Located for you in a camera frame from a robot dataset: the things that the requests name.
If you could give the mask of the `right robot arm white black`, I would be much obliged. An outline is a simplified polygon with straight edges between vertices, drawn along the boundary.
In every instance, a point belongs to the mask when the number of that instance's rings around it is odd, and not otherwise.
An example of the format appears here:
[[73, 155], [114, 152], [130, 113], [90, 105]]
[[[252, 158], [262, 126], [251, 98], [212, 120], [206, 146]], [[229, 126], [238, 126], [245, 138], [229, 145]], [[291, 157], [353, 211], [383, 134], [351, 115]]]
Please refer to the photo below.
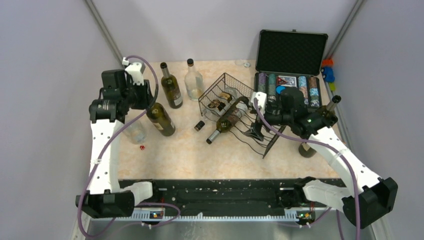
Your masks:
[[340, 96], [315, 111], [308, 110], [303, 97], [299, 89], [286, 87], [275, 102], [266, 93], [256, 91], [250, 103], [260, 126], [265, 125], [282, 138], [308, 144], [344, 183], [339, 187], [313, 177], [302, 178], [294, 188], [294, 202], [299, 206], [322, 203], [364, 229], [393, 210], [399, 186], [393, 178], [384, 179], [369, 169], [336, 135], [333, 125], [338, 118], [333, 110]]

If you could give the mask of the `square clear liquor bottle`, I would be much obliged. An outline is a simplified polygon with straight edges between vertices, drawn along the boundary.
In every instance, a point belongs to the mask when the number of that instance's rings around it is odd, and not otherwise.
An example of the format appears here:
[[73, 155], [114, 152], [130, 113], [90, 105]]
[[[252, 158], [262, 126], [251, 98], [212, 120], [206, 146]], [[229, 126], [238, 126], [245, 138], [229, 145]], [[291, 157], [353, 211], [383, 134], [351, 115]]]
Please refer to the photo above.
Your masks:
[[206, 101], [205, 109], [202, 111], [203, 120], [217, 121], [239, 97], [239, 92], [233, 87], [226, 87], [218, 95], [214, 95], [212, 100]]

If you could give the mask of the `green wine bottle front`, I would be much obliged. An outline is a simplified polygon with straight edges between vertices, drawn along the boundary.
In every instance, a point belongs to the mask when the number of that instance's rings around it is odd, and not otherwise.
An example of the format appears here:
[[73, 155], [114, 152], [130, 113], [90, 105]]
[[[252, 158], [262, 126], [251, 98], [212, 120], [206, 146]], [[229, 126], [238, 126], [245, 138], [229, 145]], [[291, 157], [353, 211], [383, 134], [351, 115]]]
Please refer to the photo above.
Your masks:
[[234, 127], [247, 113], [249, 99], [246, 96], [239, 97], [231, 107], [217, 120], [214, 132], [206, 139], [211, 145], [213, 141], [222, 133], [227, 133]]

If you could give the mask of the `black wire wine rack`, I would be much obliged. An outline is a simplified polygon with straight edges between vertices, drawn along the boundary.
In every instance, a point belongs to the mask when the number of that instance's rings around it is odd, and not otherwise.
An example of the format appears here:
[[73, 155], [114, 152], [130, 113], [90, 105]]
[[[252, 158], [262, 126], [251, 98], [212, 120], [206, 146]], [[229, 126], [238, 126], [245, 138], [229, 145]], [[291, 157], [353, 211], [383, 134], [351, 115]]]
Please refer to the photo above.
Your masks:
[[257, 114], [250, 105], [253, 89], [228, 73], [223, 73], [198, 99], [200, 114], [205, 122], [211, 122], [216, 129], [223, 119], [231, 124], [231, 128], [218, 133], [213, 130], [206, 140], [212, 144], [218, 137], [231, 133], [243, 144], [262, 158], [270, 152], [279, 139], [273, 131], [262, 126], [262, 138], [252, 136], [251, 127], [257, 120]]

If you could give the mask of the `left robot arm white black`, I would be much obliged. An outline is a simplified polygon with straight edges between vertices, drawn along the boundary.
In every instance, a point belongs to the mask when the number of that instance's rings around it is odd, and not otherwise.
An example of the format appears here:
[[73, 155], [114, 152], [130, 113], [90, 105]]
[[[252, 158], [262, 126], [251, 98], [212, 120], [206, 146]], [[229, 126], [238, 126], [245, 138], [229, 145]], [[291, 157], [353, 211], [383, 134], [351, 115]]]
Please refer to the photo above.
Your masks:
[[150, 83], [142, 70], [115, 69], [101, 74], [103, 87], [89, 106], [92, 149], [88, 184], [75, 198], [78, 216], [94, 219], [132, 215], [141, 202], [154, 207], [160, 202], [159, 191], [149, 181], [121, 188], [118, 179], [121, 133], [134, 120], [126, 122], [130, 109], [142, 114], [152, 102]]

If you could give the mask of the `green wine bottle back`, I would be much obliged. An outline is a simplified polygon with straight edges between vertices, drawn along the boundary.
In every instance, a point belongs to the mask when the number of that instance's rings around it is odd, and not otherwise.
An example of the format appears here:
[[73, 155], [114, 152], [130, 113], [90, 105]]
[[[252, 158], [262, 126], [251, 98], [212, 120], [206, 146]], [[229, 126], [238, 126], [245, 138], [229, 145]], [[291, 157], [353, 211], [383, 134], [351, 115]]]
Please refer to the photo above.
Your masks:
[[183, 97], [178, 81], [174, 75], [170, 74], [166, 62], [161, 62], [160, 68], [163, 74], [163, 77], [161, 78], [161, 86], [165, 93], [167, 102], [171, 108], [178, 109], [183, 105]]

